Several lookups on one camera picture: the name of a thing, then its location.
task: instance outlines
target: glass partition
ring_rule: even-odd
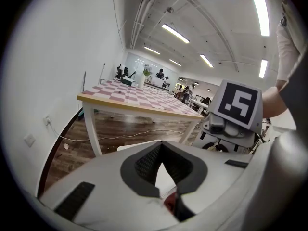
[[[128,68],[128,76],[133,74],[136,71],[136,74],[132,76],[132,79],[134,79],[137,83],[141,77],[141,74],[143,72],[143,64],[148,64],[152,67],[152,77],[156,77],[156,73],[159,72],[159,70],[162,68],[164,70],[164,77],[169,77],[169,84],[170,86],[167,86],[167,89],[173,90],[175,87],[175,84],[178,81],[179,75],[178,73],[158,64],[153,61],[150,61],[144,57],[140,57],[138,55],[128,53],[127,59],[125,61],[125,67]]]

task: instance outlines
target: white wall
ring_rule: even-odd
[[[140,0],[132,1],[117,0],[118,11],[131,10],[118,21],[133,20]],[[76,95],[84,72],[87,89],[98,83],[104,63],[102,77],[110,78],[121,62],[125,43],[115,18],[113,0],[33,0],[14,30],[2,62],[2,137],[13,174],[32,195],[57,140],[43,117],[50,114],[61,133],[81,108]],[[31,148],[23,140],[29,133],[36,139]]]
[[[211,97],[215,96],[214,93],[209,92],[207,90],[199,89],[197,87],[193,89],[192,94],[193,94],[193,96],[199,95],[199,96],[204,97],[204,98],[207,98],[207,97],[211,98]]]

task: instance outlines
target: wooden table edge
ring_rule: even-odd
[[[78,94],[77,100],[80,100],[80,101],[83,101],[83,102],[86,102],[86,103],[105,105],[105,106],[112,107],[112,108],[147,112],[147,113],[158,114],[158,115],[177,116],[177,117],[184,117],[184,118],[190,118],[190,119],[195,119],[195,120],[199,120],[199,119],[203,118],[203,116],[199,115],[199,114],[190,115],[190,114],[172,112],[172,111],[169,111],[169,110],[160,110],[160,109],[136,105],[136,104],[132,104],[132,103],[124,103],[124,102],[120,102],[120,101],[116,101],[116,100],[110,100],[110,99],[106,99],[106,98],[95,97],[95,96],[84,94],[84,93]]]

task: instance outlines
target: pink checkered tablecloth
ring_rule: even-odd
[[[108,80],[83,93],[99,98],[198,116],[197,112],[168,94],[166,91],[148,86],[144,86],[143,89],[140,89],[125,85],[116,80]]]

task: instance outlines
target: person's arm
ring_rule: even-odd
[[[298,50],[282,25],[277,27],[277,44],[279,52],[278,76],[275,86],[262,94],[263,118],[275,117],[286,111],[287,107],[279,92],[286,84],[288,75],[299,57]]]

